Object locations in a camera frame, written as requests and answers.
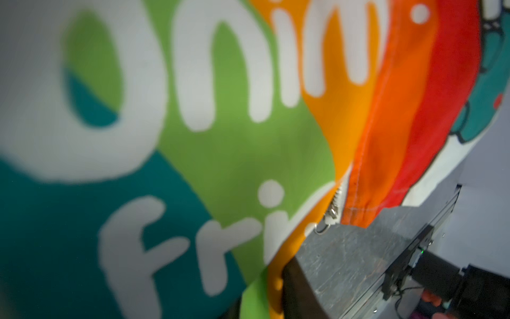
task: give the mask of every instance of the colorful fabric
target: colorful fabric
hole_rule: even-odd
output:
[[[354,31],[316,5],[299,28],[235,0],[3,8],[0,273],[21,317],[215,318],[258,278],[349,166],[384,53],[384,2],[340,6]]]
[[[497,8],[454,124],[478,69],[474,2],[3,5],[7,315],[217,318],[244,292],[242,318],[282,318],[283,267],[353,162],[343,221],[365,227],[450,128],[466,152],[491,122],[510,72]],[[456,165],[448,147],[408,198]]]
[[[450,136],[402,204],[419,206],[466,157],[497,116],[510,77],[510,2],[482,1],[481,65],[476,84],[451,127]]]
[[[367,227],[404,160],[438,29],[435,1],[397,1],[372,110],[356,150],[342,223]]]
[[[351,176],[348,205],[344,209],[342,219],[344,224],[367,227],[383,208],[400,205],[409,188],[424,174],[443,147],[458,112],[466,103],[466,98],[474,85],[480,61],[480,28],[476,23],[479,21],[478,3],[462,0],[439,2],[438,15],[438,34],[427,70],[424,96],[416,116],[408,117],[408,122],[404,123],[398,114],[394,116],[397,121],[383,121],[381,118],[380,125],[394,128],[394,135],[388,137],[388,134],[383,134],[384,130],[380,130],[374,131],[369,139],[378,153],[367,157],[369,162],[362,173],[366,176],[367,187],[379,190],[379,193],[384,196],[372,197],[374,190],[368,188],[358,197],[372,200],[372,210],[365,209],[365,206],[350,204],[350,199],[355,198],[353,189],[356,189],[355,180]],[[394,106],[395,109],[398,107],[406,108],[407,104]],[[392,152],[386,152],[386,149],[395,148],[395,144],[399,141],[405,142],[404,147],[400,148],[405,152],[401,162],[395,159]],[[398,174],[390,174],[395,169]],[[352,206],[357,209],[354,211],[358,217],[355,220],[347,219]]]

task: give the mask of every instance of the cartoon illustration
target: cartoon illustration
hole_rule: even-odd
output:
[[[482,62],[476,85],[452,127],[460,143],[476,138],[492,121],[510,75],[510,7],[508,2],[481,3]]]

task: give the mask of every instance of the green fabric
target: green fabric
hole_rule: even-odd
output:
[[[269,319],[267,270],[244,291],[239,319]]]
[[[63,37],[66,65],[110,110],[122,103],[122,76],[111,36],[97,15],[84,11]]]
[[[169,20],[175,3],[146,0],[146,5],[165,60],[172,61]],[[274,36],[251,5],[246,2],[245,5],[270,44],[273,69],[277,70]],[[216,31],[212,56],[217,106],[215,123],[200,133],[191,132],[185,126],[177,108],[172,64],[168,63],[169,112],[158,149],[181,172],[211,216],[223,227],[244,217],[254,217],[264,223],[274,209],[260,205],[257,190],[268,179],[277,180],[285,189],[284,201],[278,210],[285,210],[292,217],[310,194],[335,178],[327,141],[303,100],[292,109],[282,104],[277,72],[274,72],[270,118],[258,124],[250,120],[244,59],[237,39],[225,24]],[[262,235],[232,252],[247,283],[265,267]]]

